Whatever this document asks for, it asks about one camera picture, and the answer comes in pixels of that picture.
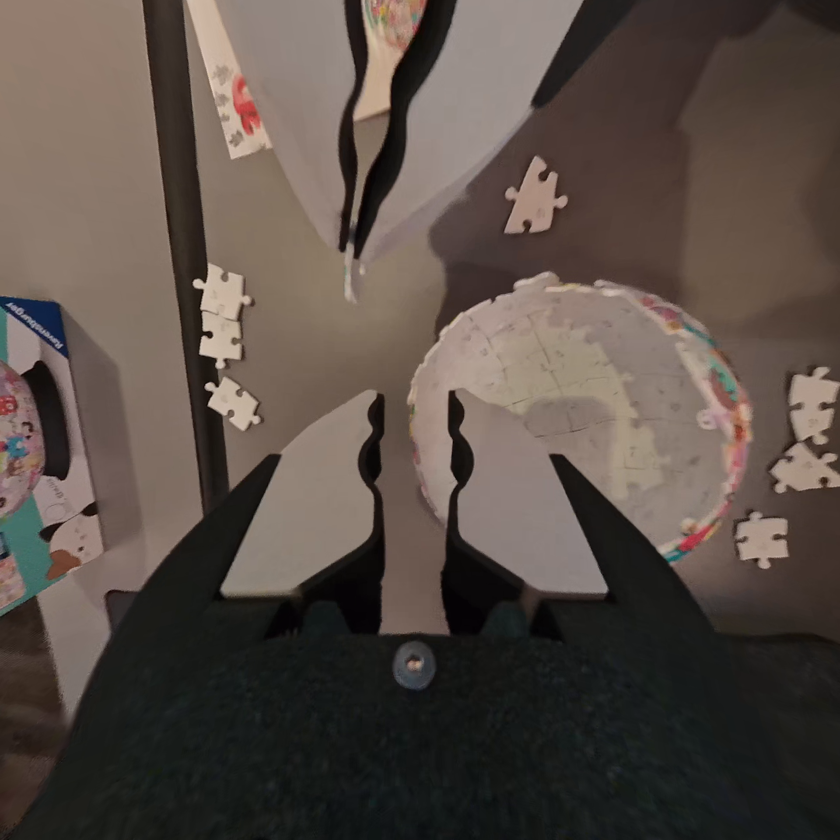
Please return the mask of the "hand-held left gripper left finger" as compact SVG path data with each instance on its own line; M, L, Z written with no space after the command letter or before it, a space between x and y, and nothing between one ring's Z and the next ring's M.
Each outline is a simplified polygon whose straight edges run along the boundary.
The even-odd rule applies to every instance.
M307 427L275 471L221 584L229 599L276 598L303 614L333 602L353 633L382 625L385 399L363 391Z

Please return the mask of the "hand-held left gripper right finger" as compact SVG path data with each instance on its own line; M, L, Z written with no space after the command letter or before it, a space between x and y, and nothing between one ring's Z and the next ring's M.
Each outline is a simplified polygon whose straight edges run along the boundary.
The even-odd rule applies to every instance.
M450 469L444 612L478 633L500 604L601 602L605 577L550 453L506 408L448 394Z

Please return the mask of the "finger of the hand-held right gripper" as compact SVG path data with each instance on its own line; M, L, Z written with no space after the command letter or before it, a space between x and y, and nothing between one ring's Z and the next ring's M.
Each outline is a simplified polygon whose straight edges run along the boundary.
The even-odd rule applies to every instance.
M359 167L354 107L367 45L361 2L218 2L275 155L326 245L344 251Z
M426 229L522 126L581 1L428 2L422 24L440 9L441 44L418 50L433 58L418 90L397 109L376 159L404 133L402 162L384 197L360 210L356 258L371 263Z

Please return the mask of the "colourful puzzle ball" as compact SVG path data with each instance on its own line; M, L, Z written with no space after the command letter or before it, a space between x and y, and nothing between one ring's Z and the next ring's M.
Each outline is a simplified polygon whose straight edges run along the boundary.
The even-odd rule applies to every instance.
M607 280L519 280L445 326L409 387L418 484L442 524L455 487L448 394L460 388L566 457L671 563L720 528L753 440L748 394L708 329Z

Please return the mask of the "puzzle instruction leaflet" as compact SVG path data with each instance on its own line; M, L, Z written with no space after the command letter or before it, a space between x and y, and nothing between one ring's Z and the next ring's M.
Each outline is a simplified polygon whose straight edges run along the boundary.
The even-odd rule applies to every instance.
M215 1L185 3L194 26L221 129L232 160L271 148ZM364 84L353 120L390 109L392 77L424 15L426 1L362 1L367 45Z

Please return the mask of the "teal puzzle box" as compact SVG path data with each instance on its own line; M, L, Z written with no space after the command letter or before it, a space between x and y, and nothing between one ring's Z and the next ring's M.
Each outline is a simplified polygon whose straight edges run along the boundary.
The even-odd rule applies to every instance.
M1 614L104 552L59 304L1 297Z

